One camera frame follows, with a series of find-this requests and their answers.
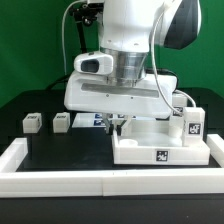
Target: green backdrop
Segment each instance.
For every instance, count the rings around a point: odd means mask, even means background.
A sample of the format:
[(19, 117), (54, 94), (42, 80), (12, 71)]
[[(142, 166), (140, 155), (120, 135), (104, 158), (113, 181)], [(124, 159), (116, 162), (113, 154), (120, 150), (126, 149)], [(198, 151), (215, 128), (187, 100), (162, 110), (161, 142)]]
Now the green backdrop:
[[(63, 75), (61, 20), (72, 0), (0, 0), (0, 107), (25, 90), (44, 89)], [(177, 51), (157, 48), (158, 67), (175, 71), (181, 87), (205, 87), (224, 96), (224, 2), (201, 0), (198, 39)], [(97, 49), (96, 26), (85, 29)], [(66, 20), (68, 71), (80, 53), (76, 25)]]

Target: white cube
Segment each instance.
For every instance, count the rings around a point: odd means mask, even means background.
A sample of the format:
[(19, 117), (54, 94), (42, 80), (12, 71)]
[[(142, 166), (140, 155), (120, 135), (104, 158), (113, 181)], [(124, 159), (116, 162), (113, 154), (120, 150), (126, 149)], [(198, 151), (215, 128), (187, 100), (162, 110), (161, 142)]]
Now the white cube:
[(183, 146), (200, 145), (204, 133), (205, 111), (202, 108), (184, 108)]
[(70, 126), (69, 113), (57, 113), (53, 120), (54, 133), (66, 133)]
[(37, 133), (42, 126), (42, 116), (40, 113), (30, 113), (23, 120), (24, 133)]

